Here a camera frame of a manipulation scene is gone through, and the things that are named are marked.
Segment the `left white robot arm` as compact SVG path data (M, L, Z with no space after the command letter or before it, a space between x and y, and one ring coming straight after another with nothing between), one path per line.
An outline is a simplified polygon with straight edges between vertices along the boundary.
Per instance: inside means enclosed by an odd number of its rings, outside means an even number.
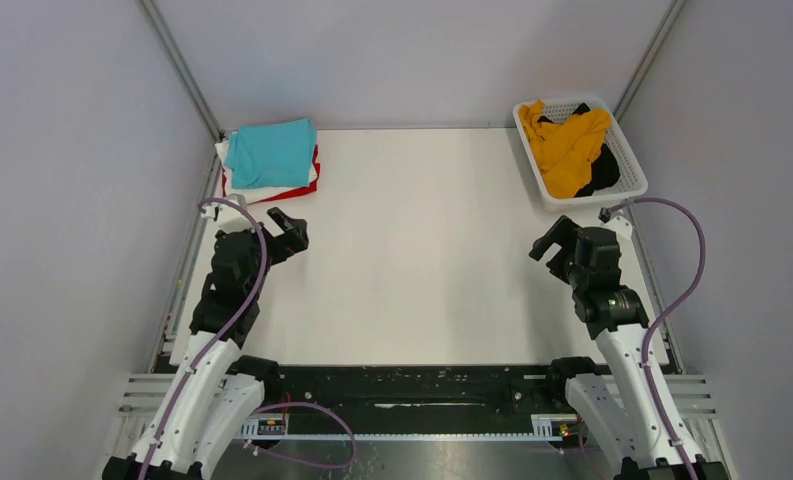
M305 220L277 207L267 214L279 235L248 214L221 222L170 387L130 452L109 458L103 478L208 479L249 414L281 401L277 363L242 348L269 269L305 251L310 239Z

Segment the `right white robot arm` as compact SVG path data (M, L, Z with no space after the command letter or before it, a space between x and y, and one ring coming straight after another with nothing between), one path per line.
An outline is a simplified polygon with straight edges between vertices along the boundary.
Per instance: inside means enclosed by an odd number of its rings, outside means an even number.
M654 331L636 291L622 284L615 231L560 216L539 237L531 259L545 257L550 274L570 286L574 312L603 355L619 397L588 357L552 361L541 387L555 410L574 410L601 448L616 479L726 479L706 458L669 392L655 358Z

